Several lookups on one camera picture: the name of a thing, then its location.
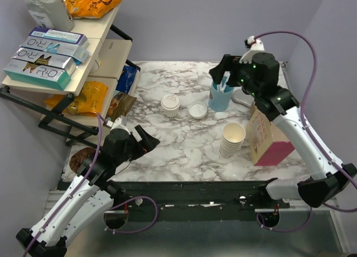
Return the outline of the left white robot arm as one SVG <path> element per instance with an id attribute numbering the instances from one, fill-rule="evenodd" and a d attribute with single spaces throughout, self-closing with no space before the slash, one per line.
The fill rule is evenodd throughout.
<path id="1" fill-rule="evenodd" d="M 98 134 L 95 153 L 82 161 L 58 202 L 37 224 L 17 233 L 24 256 L 64 256 L 71 240 L 87 223 L 98 214 L 123 205 L 127 194 L 111 179 L 117 167 L 139 159 L 160 144 L 140 125 L 135 130 L 141 140 L 121 126 L 112 128 L 106 137 Z"/>

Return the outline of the brown pink paper bag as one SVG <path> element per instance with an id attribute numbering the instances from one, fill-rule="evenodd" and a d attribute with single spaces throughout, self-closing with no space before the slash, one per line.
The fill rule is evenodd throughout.
<path id="1" fill-rule="evenodd" d="M 267 117 L 253 104 L 246 133 L 254 166 L 276 166 L 287 158 L 294 146 Z"/>

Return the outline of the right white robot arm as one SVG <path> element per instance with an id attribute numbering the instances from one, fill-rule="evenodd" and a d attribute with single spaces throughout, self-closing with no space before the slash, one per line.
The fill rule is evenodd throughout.
<path id="1" fill-rule="evenodd" d="M 239 56 L 224 55 L 221 62 L 209 71 L 213 82 L 220 84 L 225 72 L 230 76 L 226 84 L 240 86 L 242 91 L 254 98 L 255 105 L 269 121 L 278 127 L 301 156 L 309 178 L 304 181 L 272 180 L 266 189 L 257 193 L 257 202 L 264 208 L 271 207 L 277 200 L 303 200 L 313 208 L 325 204 L 341 192 L 349 183 L 348 177 L 356 176 L 356 167 L 345 164 L 325 144 L 319 149 L 301 116 L 301 106 L 293 94 L 278 85 L 279 62 L 272 54 L 259 52 L 250 63 L 241 63 Z"/>

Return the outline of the white paper coffee cup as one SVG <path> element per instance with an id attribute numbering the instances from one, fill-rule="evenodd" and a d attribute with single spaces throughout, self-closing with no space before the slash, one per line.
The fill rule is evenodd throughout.
<path id="1" fill-rule="evenodd" d="M 179 105 L 174 108 L 168 108 L 168 107 L 163 106 L 162 109 L 163 109 L 163 113 L 165 116 L 167 116 L 169 118 L 174 118 L 179 113 L 179 107 L 180 107 Z"/>

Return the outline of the white plastic cup lid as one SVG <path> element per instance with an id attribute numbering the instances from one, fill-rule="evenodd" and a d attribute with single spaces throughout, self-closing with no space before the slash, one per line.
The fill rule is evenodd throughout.
<path id="1" fill-rule="evenodd" d="M 175 94 L 167 94 L 161 99 L 161 105 L 168 110 L 176 109 L 180 106 L 180 100 Z"/>

